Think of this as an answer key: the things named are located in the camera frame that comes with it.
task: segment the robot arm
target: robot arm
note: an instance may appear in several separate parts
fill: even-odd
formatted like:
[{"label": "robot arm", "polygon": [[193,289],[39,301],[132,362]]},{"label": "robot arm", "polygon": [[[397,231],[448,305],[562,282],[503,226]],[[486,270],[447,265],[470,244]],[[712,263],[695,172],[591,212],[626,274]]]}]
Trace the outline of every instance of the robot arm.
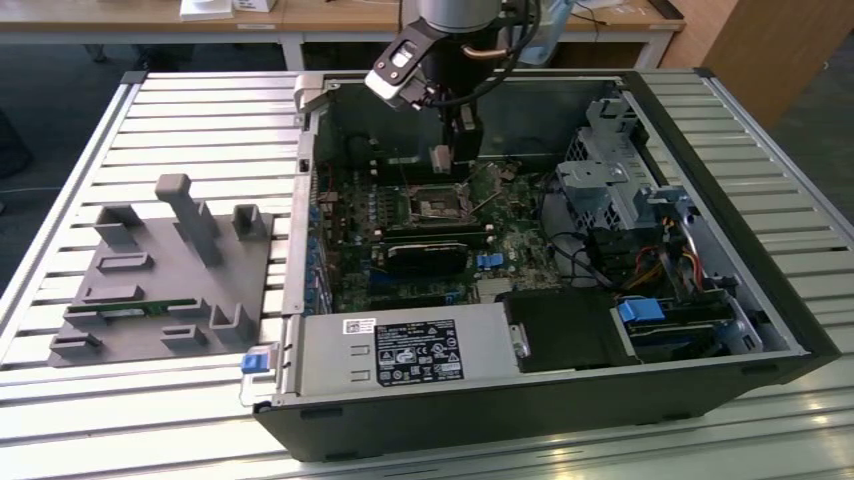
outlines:
[{"label": "robot arm", "polygon": [[[543,9],[546,1],[417,0],[419,19],[373,63],[365,84],[392,108],[439,111],[444,129],[436,155],[444,158],[433,157],[437,171],[478,157],[478,98],[500,84],[522,58],[544,62],[551,55],[559,38],[554,28],[563,30],[572,0],[552,0]],[[543,14],[548,28],[540,29]],[[498,48],[502,32],[507,46]],[[504,69],[488,80],[502,61]]]}]

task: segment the green circuit board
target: green circuit board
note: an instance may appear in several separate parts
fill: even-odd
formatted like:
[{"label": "green circuit board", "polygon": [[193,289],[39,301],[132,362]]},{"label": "green circuit board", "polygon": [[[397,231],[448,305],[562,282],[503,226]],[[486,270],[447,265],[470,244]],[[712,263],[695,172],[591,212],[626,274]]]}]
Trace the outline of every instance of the green circuit board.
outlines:
[{"label": "green circuit board", "polygon": [[[482,163],[472,168],[467,182],[439,187],[373,187],[364,181],[364,175],[356,175],[353,181],[340,186],[341,202],[349,209],[351,220],[348,235],[343,242],[336,241],[335,312],[393,308],[401,300],[401,304],[412,307],[417,306],[417,299],[444,299],[447,305],[479,303],[476,284],[488,279],[507,279],[512,288],[520,290],[560,284],[535,216],[542,173],[516,175],[515,167],[503,160]],[[459,204],[455,201],[452,207],[451,197],[459,198]],[[425,205],[427,201],[432,202],[432,210],[424,210],[427,207],[419,210],[419,204]],[[427,211],[428,215],[416,215],[413,211]],[[373,266],[372,255],[375,259],[379,247],[369,241],[371,232],[376,228],[403,228],[419,222],[488,224],[495,238],[487,248],[468,252],[460,274],[442,279],[389,281],[381,269]],[[478,256],[495,253],[503,255],[502,265],[478,268]]]}]

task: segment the warning label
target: warning label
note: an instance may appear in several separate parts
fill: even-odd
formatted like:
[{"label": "warning label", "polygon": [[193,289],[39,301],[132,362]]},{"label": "warning label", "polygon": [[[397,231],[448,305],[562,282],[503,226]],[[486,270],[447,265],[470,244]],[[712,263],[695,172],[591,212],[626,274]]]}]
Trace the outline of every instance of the warning label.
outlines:
[{"label": "warning label", "polygon": [[376,325],[373,338],[383,387],[464,378],[454,320]]}]

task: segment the blue latch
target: blue latch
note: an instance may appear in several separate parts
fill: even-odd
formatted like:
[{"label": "blue latch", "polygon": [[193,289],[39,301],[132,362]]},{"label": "blue latch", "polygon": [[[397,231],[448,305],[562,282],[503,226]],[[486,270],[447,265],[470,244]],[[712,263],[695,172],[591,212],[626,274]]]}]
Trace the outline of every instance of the blue latch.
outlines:
[{"label": "blue latch", "polygon": [[504,264],[504,254],[494,253],[492,255],[478,255],[476,258],[478,268],[494,268],[500,267]]},{"label": "blue latch", "polygon": [[247,353],[240,363],[240,371],[248,373],[264,373],[269,371],[269,354]]},{"label": "blue latch", "polygon": [[504,264],[504,254],[494,253],[490,255],[490,267],[500,267]]},{"label": "blue latch", "polygon": [[664,320],[664,312],[654,298],[632,298],[626,300],[618,307],[619,317],[623,323],[628,322],[658,322]]}]

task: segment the metal rail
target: metal rail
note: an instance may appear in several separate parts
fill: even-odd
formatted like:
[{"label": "metal rail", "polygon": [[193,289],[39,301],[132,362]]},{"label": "metal rail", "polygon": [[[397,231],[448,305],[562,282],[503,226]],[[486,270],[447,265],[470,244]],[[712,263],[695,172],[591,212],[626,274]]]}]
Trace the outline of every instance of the metal rail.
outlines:
[{"label": "metal rail", "polygon": [[[854,465],[854,242],[802,173],[712,80],[644,78],[843,357],[750,392],[703,418],[547,438],[300,464],[240,405],[239,355],[71,369],[47,367],[99,236],[99,206],[143,217],[160,173],[193,178],[212,213],[257,203],[275,214],[263,341],[279,337],[299,127],[295,74],[152,74],[123,86],[2,298],[0,476],[367,479],[836,478]],[[679,182],[664,152],[662,171]]]}]

